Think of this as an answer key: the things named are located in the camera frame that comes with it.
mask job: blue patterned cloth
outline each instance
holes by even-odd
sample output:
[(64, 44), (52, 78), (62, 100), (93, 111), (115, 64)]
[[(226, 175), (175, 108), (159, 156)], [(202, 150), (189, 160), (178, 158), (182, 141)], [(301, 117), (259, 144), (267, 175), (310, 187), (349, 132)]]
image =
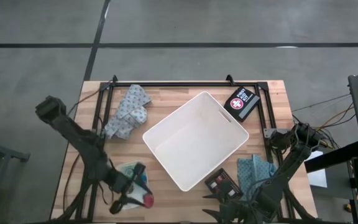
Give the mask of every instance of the blue patterned cloth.
[[(242, 193), (244, 193), (241, 200), (250, 200), (250, 198), (246, 195), (249, 187), (255, 181), (273, 176), (276, 170), (277, 168), (274, 164), (263, 161), (258, 155), (252, 155), (252, 159), (239, 159), (237, 161), (237, 177), (239, 179), (240, 189)], [(262, 183), (263, 182), (252, 186), (249, 194), (250, 197), (254, 193), (255, 189)]]

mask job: wooden table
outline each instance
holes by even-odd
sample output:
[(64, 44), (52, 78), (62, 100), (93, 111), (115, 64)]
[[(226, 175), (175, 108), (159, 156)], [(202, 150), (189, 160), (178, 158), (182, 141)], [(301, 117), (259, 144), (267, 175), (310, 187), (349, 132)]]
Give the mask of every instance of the wooden table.
[[(293, 126), (293, 120), (284, 82), (281, 80), (267, 82), (277, 128), (291, 128)], [(94, 93), (99, 88), (99, 84), (100, 82), (84, 82), (80, 99)], [(178, 107), (192, 99), (198, 93), (207, 91), (223, 105), (236, 88), (237, 87), (145, 87), (146, 92), (152, 98), (152, 102), (146, 106), (148, 113), (146, 123), (134, 129), (129, 140), (107, 140), (104, 149), (113, 161), (114, 166), (134, 161), (140, 161), (146, 165), (149, 187), (155, 197), (154, 206), (151, 209), (134, 208), (131, 210), (123, 210), (117, 215), (111, 215), (109, 213), (110, 205), (103, 203), (101, 191), (98, 189), (94, 222), (214, 222), (211, 216), (201, 211), (203, 208), (212, 210), (219, 209), (217, 200), (202, 198), (202, 196), (210, 194), (204, 182), (201, 181), (188, 192), (182, 192), (144, 144), (142, 135), (146, 130), (174, 112)], [(126, 91), (127, 88), (124, 87), (114, 88), (110, 117), (112, 117), (117, 110), (119, 102), (123, 99)], [(270, 124), (263, 91), (261, 91), (261, 95), (266, 123)], [(78, 105), (75, 121), (84, 129), (91, 129), (96, 99), (97, 95), (94, 95)], [(104, 97), (102, 103), (101, 117), (103, 117), (105, 104), (106, 97)], [(252, 154), (257, 154), (266, 160), (258, 109), (254, 109), (241, 125), (243, 125), (250, 134), (249, 140), (218, 167), (223, 167), (236, 182), (237, 160), (239, 158), (247, 159), (251, 158)], [(69, 145), (55, 204), (53, 206), (52, 218), (56, 218), (62, 214), (63, 189), (66, 185), (70, 168), (77, 155), (77, 151)], [(80, 159), (70, 179), (66, 206), (74, 199), (80, 189), (83, 168), (83, 163)], [(102, 185), (105, 189), (105, 197), (110, 200), (111, 192), (109, 192), (106, 184), (102, 183)], [(290, 189), (306, 210), (317, 217), (304, 165), (298, 169), (290, 181)]]

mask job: red cross symbol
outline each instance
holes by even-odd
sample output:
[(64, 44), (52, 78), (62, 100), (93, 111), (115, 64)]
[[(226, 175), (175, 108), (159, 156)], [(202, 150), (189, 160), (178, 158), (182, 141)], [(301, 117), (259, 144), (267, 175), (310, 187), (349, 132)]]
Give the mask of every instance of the red cross symbol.
[(239, 110), (244, 106), (244, 103), (242, 102), (242, 100), (238, 98), (234, 98), (233, 100), (230, 101), (230, 105), (234, 109)]

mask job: white plastic bin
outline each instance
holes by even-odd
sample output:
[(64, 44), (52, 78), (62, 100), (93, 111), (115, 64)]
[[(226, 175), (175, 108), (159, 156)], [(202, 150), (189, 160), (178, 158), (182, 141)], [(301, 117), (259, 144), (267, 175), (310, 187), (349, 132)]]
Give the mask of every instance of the white plastic bin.
[(143, 135), (182, 191), (188, 191), (248, 140), (248, 132), (202, 92)]

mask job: small black box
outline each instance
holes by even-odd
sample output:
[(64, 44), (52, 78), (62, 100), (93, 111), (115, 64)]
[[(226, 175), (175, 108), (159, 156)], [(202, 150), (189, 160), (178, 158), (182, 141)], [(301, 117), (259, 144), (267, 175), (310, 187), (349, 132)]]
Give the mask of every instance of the small black box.
[(236, 120), (243, 122), (260, 101), (255, 93), (240, 86), (225, 102), (224, 109)]

